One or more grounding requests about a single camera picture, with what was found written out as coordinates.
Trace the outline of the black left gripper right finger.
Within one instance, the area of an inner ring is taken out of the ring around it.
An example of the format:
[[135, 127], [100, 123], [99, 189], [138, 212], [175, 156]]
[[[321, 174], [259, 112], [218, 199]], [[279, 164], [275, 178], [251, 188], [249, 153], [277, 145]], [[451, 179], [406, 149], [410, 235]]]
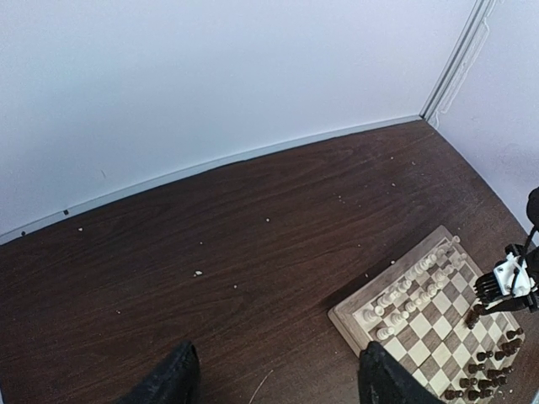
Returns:
[[360, 404], [442, 403], [377, 341], [360, 352], [358, 391]]

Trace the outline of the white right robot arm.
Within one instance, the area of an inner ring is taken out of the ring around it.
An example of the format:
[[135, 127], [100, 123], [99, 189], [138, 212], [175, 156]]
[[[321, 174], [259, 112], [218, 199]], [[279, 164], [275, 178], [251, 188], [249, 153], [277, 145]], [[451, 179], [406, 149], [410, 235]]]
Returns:
[[526, 264], [527, 268], [532, 273], [538, 272], [538, 247], [531, 250], [531, 241], [536, 233], [538, 233], [538, 215], [539, 215], [539, 188], [533, 189], [529, 196], [526, 205], [526, 215], [532, 224], [532, 228], [526, 238]]

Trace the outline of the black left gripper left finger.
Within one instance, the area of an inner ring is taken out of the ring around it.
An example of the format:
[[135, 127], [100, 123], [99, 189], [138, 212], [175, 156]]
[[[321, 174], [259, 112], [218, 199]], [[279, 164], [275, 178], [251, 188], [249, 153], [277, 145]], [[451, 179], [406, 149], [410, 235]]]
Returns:
[[178, 403], [200, 401], [200, 361], [194, 344], [182, 341], [115, 403]]

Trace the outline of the dark king chess piece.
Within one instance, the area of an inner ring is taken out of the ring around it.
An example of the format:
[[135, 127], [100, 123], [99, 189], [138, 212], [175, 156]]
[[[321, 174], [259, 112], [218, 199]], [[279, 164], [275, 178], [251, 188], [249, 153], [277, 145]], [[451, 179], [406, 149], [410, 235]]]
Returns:
[[483, 313], [482, 305], [475, 305], [471, 308], [471, 310], [467, 313], [467, 316], [465, 318], [465, 324], [468, 329], [472, 330], [477, 325], [482, 313]]

